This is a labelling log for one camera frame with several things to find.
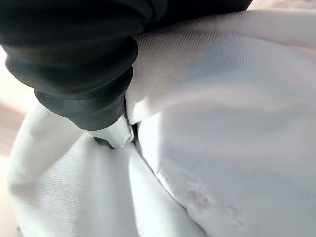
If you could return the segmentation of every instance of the silver metal rod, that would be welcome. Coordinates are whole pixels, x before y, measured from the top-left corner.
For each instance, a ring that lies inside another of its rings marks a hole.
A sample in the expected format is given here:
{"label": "silver metal rod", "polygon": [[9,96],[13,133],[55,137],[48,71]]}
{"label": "silver metal rod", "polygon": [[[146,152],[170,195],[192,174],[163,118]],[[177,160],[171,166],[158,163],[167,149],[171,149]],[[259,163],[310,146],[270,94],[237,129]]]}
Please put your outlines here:
{"label": "silver metal rod", "polygon": [[134,139],[133,129],[124,115],[107,128],[87,132],[94,137],[106,140],[114,149],[124,147]]}

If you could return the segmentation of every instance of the beige surface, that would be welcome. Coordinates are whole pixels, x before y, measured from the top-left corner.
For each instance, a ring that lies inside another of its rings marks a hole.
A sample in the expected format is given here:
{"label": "beige surface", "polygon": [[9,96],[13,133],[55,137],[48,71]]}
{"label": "beige surface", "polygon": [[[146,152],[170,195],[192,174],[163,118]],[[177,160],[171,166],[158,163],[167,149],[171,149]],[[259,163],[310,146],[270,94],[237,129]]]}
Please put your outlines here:
{"label": "beige surface", "polygon": [[[316,0],[253,0],[250,9],[315,9]],[[17,131],[25,113],[33,105],[33,91],[19,83],[5,68],[5,53],[0,49],[0,237],[18,237],[17,224],[6,191],[6,174]]]}

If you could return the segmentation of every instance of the white cloth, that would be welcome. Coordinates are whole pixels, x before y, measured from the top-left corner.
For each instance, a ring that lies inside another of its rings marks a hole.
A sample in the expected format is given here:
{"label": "white cloth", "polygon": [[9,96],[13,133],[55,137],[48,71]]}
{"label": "white cloth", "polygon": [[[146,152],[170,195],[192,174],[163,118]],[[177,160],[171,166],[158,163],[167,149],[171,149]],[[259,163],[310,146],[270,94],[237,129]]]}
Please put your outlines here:
{"label": "white cloth", "polygon": [[254,11],[139,36],[138,150],[38,105],[9,177],[24,236],[314,237],[315,22]]}

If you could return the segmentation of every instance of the wrinkled white fabric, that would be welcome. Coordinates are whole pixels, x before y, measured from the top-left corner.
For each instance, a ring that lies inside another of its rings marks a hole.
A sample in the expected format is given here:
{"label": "wrinkled white fabric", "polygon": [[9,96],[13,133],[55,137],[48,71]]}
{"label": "wrinkled white fabric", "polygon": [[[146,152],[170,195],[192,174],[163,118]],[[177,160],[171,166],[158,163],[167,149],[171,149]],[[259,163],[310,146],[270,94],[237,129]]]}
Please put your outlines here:
{"label": "wrinkled white fabric", "polygon": [[315,236],[315,22],[254,11],[137,37],[138,150],[38,105],[9,177],[24,236]]}

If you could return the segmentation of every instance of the black rubber cover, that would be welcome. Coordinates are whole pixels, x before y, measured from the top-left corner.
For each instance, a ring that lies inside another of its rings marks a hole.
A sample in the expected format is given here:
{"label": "black rubber cover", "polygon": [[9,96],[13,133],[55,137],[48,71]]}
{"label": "black rubber cover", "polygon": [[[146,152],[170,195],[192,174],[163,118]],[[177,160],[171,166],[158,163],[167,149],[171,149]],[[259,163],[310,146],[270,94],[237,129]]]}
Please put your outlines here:
{"label": "black rubber cover", "polygon": [[37,99],[85,130],[124,113],[145,30],[247,9],[251,0],[1,0],[6,65]]}

